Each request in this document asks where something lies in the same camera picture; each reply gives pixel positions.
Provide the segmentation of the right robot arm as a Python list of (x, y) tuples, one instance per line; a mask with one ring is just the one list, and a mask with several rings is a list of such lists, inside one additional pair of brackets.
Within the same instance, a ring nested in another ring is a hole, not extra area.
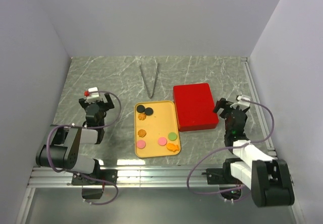
[(238, 180), (244, 184), (258, 207), (291, 206), (295, 196), (287, 163), (263, 153), (245, 134), (251, 103), (243, 95), (236, 102), (225, 98), (216, 102), (213, 111), (225, 120), (225, 147), (235, 155), (225, 160), (222, 177), (227, 183)]

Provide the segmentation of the red cookie box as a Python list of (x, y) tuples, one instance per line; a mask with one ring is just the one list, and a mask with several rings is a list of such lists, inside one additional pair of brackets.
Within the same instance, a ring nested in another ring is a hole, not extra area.
[(202, 124), (179, 124), (178, 129), (180, 132), (201, 131), (201, 130), (214, 129), (217, 125), (218, 125), (218, 122), (202, 123)]

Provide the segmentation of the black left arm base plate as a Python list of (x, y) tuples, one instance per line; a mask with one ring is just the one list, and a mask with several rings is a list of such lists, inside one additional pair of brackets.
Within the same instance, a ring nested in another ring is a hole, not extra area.
[[(93, 179), (99, 179), (111, 182), (113, 184), (116, 184), (117, 177), (118, 177), (118, 171), (117, 170), (100, 170), (98, 174), (85, 174), (88, 177), (91, 177)], [(73, 174), (71, 185), (73, 186), (91, 186), (91, 185), (102, 185), (103, 183), (100, 181), (94, 181), (90, 180), (88, 178), (84, 178), (81, 175)]]

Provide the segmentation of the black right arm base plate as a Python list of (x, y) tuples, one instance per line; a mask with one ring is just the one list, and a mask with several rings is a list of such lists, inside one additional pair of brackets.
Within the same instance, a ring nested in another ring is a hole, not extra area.
[(240, 169), (206, 169), (202, 175), (206, 176), (208, 185), (251, 186), (252, 174), (249, 170)]

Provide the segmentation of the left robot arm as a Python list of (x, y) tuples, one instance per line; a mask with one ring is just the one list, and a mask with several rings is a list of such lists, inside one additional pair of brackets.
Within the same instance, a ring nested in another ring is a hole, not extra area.
[(101, 171), (96, 159), (79, 156), (82, 144), (100, 144), (104, 136), (104, 128), (116, 122), (106, 124), (107, 112), (115, 108), (111, 99), (113, 93), (101, 90), (84, 92), (85, 97), (79, 104), (85, 110), (83, 125), (50, 125), (41, 143), (35, 161), (38, 166), (50, 167), (55, 172), (79, 172), (91, 185), (101, 180)]

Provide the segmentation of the red box lid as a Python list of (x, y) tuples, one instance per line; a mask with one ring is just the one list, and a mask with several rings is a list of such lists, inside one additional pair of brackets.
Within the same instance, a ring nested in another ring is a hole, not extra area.
[(210, 86), (207, 83), (176, 85), (173, 99), (179, 124), (219, 123)]

